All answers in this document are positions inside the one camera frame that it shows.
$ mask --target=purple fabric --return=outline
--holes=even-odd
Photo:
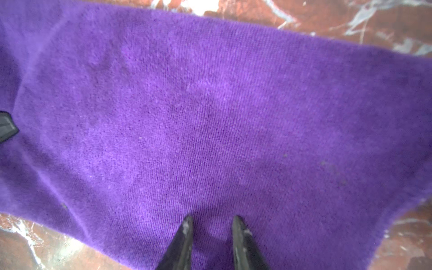
[[[94,3],[0,22],[0,211],[134,269],[190,213],[193,269],[233,269],[239,214],[273,270],[364,270],[432,193],[430,60]]]

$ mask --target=purple velvet cloth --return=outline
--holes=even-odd
[[[273,270],[364,270],[432,193],[432,62],[256,25],[0,2],[0,211],[152,269],[182,218],[233,269],[244,217]]]

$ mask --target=fabric texture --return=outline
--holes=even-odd
[[[241,215],[273,270],[364,270],[432,194],[432,62],[256,25],[0,2],[0,211],[134,269],[194,217],[233,269]]]

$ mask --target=marble surface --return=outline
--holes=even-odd
[[[432,56],[432,0],[103,0],[250,22]],[[79,241],[0,214],[1,270],[128,270]],[[432,201],[385,232],[369,270],[432,269]]]

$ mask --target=brown marble countertop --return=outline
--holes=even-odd
[[[250,22],[432,56],[431,0],[102,0]],[[128,270],[81,242],[0,214],[0,270]],[[432,269],[432,201],[385,232],[369,270]]]

